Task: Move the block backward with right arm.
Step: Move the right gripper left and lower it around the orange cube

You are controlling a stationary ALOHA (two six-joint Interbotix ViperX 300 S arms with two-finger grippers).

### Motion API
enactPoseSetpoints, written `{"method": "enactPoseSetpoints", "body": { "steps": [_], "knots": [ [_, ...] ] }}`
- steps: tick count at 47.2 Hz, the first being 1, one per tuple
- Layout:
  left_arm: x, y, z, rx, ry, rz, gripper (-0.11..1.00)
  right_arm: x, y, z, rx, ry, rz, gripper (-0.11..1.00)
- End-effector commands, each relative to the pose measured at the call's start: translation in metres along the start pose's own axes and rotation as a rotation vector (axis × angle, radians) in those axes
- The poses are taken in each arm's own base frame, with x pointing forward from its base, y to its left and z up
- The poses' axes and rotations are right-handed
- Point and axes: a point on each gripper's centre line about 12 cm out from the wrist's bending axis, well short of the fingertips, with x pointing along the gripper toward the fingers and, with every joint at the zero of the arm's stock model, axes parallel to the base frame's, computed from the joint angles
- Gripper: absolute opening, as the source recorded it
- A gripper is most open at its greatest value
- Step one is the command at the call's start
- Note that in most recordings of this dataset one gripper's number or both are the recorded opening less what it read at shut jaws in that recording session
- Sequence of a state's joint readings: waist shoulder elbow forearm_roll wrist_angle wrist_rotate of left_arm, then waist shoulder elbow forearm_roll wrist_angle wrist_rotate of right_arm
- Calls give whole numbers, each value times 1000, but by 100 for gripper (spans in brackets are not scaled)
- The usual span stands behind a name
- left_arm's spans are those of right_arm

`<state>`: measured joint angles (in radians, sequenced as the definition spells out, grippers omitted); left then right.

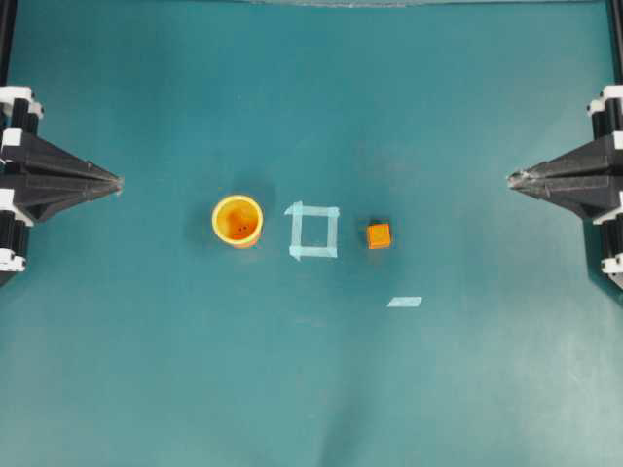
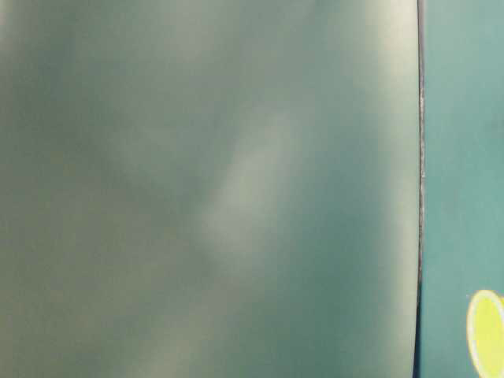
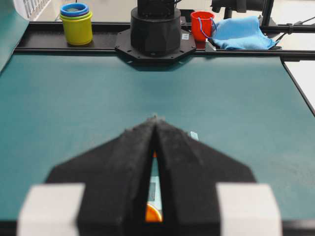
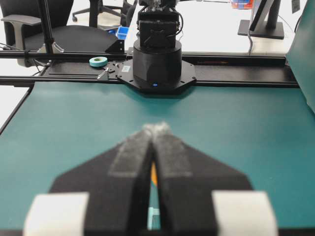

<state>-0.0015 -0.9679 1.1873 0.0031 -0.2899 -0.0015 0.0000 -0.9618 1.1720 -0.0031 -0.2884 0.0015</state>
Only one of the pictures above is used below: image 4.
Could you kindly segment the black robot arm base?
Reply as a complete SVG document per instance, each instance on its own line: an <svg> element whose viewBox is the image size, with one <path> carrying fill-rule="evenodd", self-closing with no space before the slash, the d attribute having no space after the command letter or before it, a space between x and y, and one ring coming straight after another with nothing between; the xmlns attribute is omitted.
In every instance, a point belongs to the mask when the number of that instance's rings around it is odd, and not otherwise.
<svg viewBox="0 0 315 236"><path fill-rule="evenodd" d="M195 68L182 59L176 36L184 21L175 0L141 0L138 38L132 59L121 64L117 78L143 92L172 93L196 82Z"/></svg>

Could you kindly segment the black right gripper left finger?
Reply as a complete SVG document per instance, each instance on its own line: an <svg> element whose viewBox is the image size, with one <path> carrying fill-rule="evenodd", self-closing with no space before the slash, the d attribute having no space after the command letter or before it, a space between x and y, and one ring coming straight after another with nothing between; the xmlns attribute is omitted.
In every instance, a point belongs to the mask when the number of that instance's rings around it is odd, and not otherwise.
<svg viewBox="0 0 315 236"><path fill-rule="evenodd" d="M132 236L146 228L152 134L144 129L55 178L35 196L26 236Z"/></svg>

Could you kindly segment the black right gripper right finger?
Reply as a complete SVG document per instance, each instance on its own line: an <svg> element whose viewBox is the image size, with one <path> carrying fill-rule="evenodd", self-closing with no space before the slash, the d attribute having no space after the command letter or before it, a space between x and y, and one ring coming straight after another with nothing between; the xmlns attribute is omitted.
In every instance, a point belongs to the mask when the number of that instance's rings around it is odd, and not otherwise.
<svg viewBox="0 0 315 236"><path fill-rule="evenodd" d="M186 144L167 123L150 125L162 229L170 236L276 236L264 191L241 171Z"/></svg>

